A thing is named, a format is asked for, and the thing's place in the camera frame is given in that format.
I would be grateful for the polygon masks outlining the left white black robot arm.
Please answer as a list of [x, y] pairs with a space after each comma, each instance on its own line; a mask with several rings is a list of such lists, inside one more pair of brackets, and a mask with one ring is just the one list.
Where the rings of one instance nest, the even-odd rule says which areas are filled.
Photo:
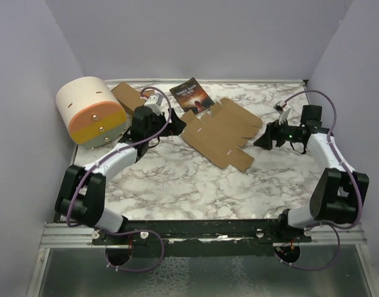
[[169, 117], [163, 112], [154, 112], [148, 106], [135, 109], [131, 127], [119, 139], [112, 151], [85, 166], [71, 165], [62, 180], [55, 212], [90, 228], [106, 231], [114, 244], [127, 239], [125, 216], [104, 206], [106, 185], [123, 169], [137, 163], [151, 148], [149, 141], [162, 137], [178, 136], [186, 123], [170, 108]]

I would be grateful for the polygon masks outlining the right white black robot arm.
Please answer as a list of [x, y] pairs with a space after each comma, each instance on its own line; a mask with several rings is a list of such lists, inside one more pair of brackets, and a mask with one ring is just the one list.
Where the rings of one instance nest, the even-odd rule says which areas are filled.
[[368, 189], [369, 178], [348, 165], [330, 129], [322, 126], [322, 107], [305, 105], [299, 126], [287, 121], [290, 109], [279, 102], [276, 121], [268, 123], [264, 134], [254, 146], [265, 150], [281, 147], [286, 142], [303, 145], [303, 154], [310, 152], [322, 171], [310, 202], [296, 209], [286, 209], [278, 217], [276, 237], [283, 242], [295, 238], [298, 229], [329, 223], [335, 228], [348, 229], [358, 223]]

